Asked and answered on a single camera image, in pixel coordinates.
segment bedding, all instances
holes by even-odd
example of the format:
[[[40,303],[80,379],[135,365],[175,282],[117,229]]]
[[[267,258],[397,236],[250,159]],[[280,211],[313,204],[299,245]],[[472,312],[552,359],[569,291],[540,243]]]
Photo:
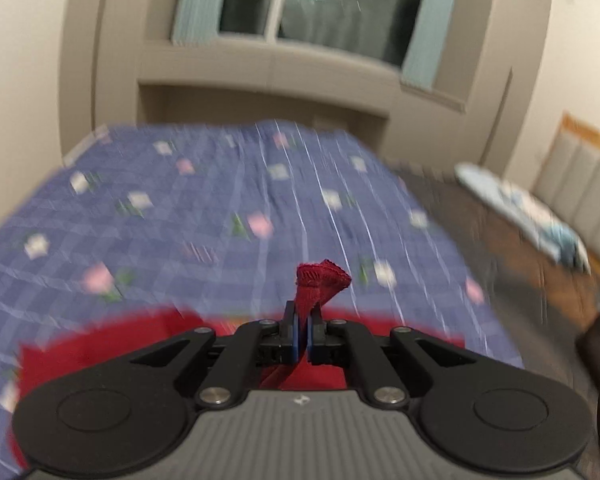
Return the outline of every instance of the bedding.
[[[456,165],[456,177],[481,200],[520,227],[539,251],[556,263],[591,273],[587,250],[580,237],[528,191],[473,164]]]
[[[20,342],[155,304],[275,316],[299,262],[353,278],[331,304],[522,360],[453,242],[345,132],[294,123],[117,126],[0,227],[0,479]]]

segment pink flower print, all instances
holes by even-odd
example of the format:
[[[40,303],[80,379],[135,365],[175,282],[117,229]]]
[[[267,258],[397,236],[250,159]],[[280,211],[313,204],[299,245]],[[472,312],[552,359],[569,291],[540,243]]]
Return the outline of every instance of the pink flower print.
[[[466,279],[466,295],[472,303],[484,303],[484,293],[480,285],[474,282],[471,278]]]
[[[90,294],[107,294],[113,286],[113,275],[102,262],[87,269],[82,277],[82,288]]]
[[[193,163],[188,158],[181,158],[176,162],[176,168],[181,175],[191,175],[196,172]]]
[[[273,234],[273,224],[271,220],[262,213],[254,213],[247,217],[249,227],[258,238],[271,238]]]
[[[285,134],[282,132],[278,132],[273,135],[273,142],[276,143],[276,148],[288,148],[289,142],[286,140]]]

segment curtain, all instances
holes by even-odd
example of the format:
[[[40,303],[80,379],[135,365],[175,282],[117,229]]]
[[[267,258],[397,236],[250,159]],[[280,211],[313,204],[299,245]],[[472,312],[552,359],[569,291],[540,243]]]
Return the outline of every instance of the curtain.
[[[431,90],[445,47],[455,0],[421,0],[416,25],[402,64],[405,83]]]
[[[178,0],[171,41],[177,45],[206,43],[218,35],[223,0]]]

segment red fabric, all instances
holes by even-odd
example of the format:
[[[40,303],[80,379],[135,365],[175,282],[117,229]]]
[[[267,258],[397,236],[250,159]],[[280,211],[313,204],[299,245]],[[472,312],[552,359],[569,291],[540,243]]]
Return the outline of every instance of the red fabric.
[[[304,326],[311,309],[319,304],[323,306],[351,283],[351,277],[329,260],[320,264],[300,264],[296,270],[298,288],[296,288],[296,312],[300,326]]]
[[[27,395],[40,384],[77,372],[109,359],[133,352],[203,325],[193,312],[180,313],[169,306],[152,314],[134,314],[110,320],[101,326],[87,327],[83,334],[59,339],[45,349],[22,345],[18,390]],[[216,331],[224,335],[222,329]],[[13,435],[9,435],[11,451],[23,468],[27,467]]]

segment gray gripper base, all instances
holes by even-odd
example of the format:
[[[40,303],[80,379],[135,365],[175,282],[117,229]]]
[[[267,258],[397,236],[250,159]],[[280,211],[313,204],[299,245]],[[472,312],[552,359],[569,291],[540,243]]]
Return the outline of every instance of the gray gripper base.
[[[434,452],[400,412],[354,391],[253,391],[200,416],[178,449],[123,480],[485,480]],[[579,480],[570,469],[526,477]],[[30,480],[58,480],[36,472]]]

